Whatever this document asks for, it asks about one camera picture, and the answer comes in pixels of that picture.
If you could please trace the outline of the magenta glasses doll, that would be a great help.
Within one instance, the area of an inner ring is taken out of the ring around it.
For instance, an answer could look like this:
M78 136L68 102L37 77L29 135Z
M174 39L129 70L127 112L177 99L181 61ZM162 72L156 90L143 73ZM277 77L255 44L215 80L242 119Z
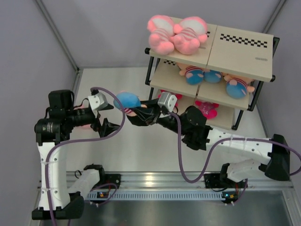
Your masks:
M182 94L174 93L174 92L167 91L167 90L163 90L163 89L161 89L160 92L161 92L161 93L163 93L163 92L169 92L169 93L171 93L172 95L175 95L176 98L177 98L178 100L182 99Z
M196 100L195 105L208 120L215 118L218 114L216 109L219 107L219 104L217 103Z

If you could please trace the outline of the orange-faced blue doll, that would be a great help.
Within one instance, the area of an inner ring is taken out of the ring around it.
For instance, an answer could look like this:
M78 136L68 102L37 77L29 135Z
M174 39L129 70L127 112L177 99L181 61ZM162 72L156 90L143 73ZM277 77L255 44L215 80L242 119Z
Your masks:
M204 70L200 67L176 63L179 67L179 74L186 78L186 82L190 85L198 85L204 79Z

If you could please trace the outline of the pink plush behind arm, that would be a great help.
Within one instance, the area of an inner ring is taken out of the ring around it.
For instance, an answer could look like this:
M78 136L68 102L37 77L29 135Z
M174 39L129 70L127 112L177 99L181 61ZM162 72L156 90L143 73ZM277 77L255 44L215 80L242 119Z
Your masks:
M91 129L91 125L84 125L82 126L83 129Z

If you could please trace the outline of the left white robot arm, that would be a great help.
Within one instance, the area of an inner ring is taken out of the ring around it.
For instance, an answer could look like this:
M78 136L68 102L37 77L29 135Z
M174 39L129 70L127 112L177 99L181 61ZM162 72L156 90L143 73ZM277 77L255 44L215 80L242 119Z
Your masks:
M51 220L55 226L58 220L78 219L82 216L88 194L99 188L118 188L118 184L105 174L102 165L87 165L81 176L71 187L67 186L65 145L92 142L93 139L71 140L70 134L76 127L90 125L99 134L96 141L106 140L120 132L123 125L100 122L100 111L111 110L104 93L118 104L117 96L107 89L92 87L86 99L86 108L75 106L71 90L55 90L49 93L49 106L44 118L35 124L36 143L41 163L41 188L38 207L32 211L33 220Z

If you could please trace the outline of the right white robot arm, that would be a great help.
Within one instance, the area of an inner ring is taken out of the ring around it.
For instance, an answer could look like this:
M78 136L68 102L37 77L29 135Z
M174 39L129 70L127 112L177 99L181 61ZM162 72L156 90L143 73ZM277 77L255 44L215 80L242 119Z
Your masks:
M219 180L225 187L261 173L276 181L290 179L290 153L283 136L266 139L236 137L207 125L206 117L195 106L187 107L181 115L173 112L174 106L158 99L134 100L126 105L126 109L133 112L128 117L133 125L158 124L177 133L178 146L185 144L195 151L207 151L208 157L214 150L245 157L244 161L222 166Z

